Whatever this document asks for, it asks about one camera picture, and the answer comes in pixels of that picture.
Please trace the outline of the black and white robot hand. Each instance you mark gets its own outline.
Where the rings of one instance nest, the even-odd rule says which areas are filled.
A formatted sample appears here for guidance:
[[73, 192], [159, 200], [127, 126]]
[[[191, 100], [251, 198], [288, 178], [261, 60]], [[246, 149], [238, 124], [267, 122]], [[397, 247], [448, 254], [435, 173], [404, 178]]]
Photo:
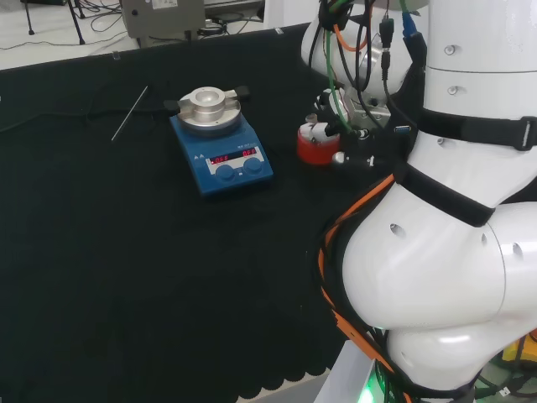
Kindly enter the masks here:
[[415, 139], [408, 125], [396, 125], [389, 112], [378, 116], [376, 127], [341, 88], [324, 90], [297, 134], [297, 154], [310, 165], [333, 165], [341, 170], [389, 171], [405, 160]]

